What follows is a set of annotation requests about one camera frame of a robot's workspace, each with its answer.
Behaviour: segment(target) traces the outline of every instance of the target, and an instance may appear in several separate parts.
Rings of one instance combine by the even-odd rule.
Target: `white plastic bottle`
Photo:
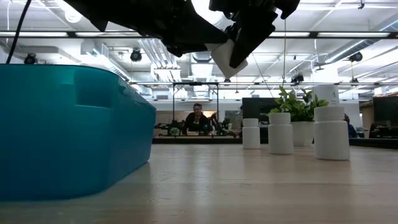
[[[293,154],[293,127],[290,113],[275,113],[269,116],[268,144],[271,154]]]
[[[348,127],[344,108],[326,106],[315,108],[315,157],[327,160],[349,160]]]
[[[257,118],[243,119],[243,149],[260,149],[260,128]]]

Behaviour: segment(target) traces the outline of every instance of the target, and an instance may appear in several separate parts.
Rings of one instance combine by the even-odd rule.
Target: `wooden table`
[[[153,145],[148,164],[98,195],[0,203],[0,223],[397,223],[398,151],[320,161],[240,145]]]

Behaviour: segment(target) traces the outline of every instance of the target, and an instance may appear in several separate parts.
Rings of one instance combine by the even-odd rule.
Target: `teal plastic bin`
[[[100,192],[148,161],[155,108],[117,75],[0,65],[0,200]]]

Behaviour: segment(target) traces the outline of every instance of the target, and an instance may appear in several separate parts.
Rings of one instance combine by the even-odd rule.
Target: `man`
[[[356,134],[354,126],[349,124],[349,116],[347,114],[344,114],[344,120],[347,122],[347,125],[348,125],[348,137],[349,138],[358,138],[358,135]]]
[[[209,120],[201,112],[202,106],[199,103],[193,105],[193,113],[190,113],[185,119],[185,125],[182,133],[187,134],[187,131],[203,131],[208,132],[206,128],[209,126]]]

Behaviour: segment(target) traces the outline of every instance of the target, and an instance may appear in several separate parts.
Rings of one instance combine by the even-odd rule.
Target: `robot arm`
[[[275,31],[272,23],[278,16],[276,8],[282,11],[281,18],[286,19],[300,0],[210,0],[210,10],[221,11],[234,22],[226,30],[217,29],[199,16],[192,0],[119,0],[114,4],[100,4],[95,0],[65,2],[102,32],[110,21],[143,36],[162,40],[167,50],[178,57],[209,50],[208,44],[221,45],[232,40],[229,66],[238,68]]]

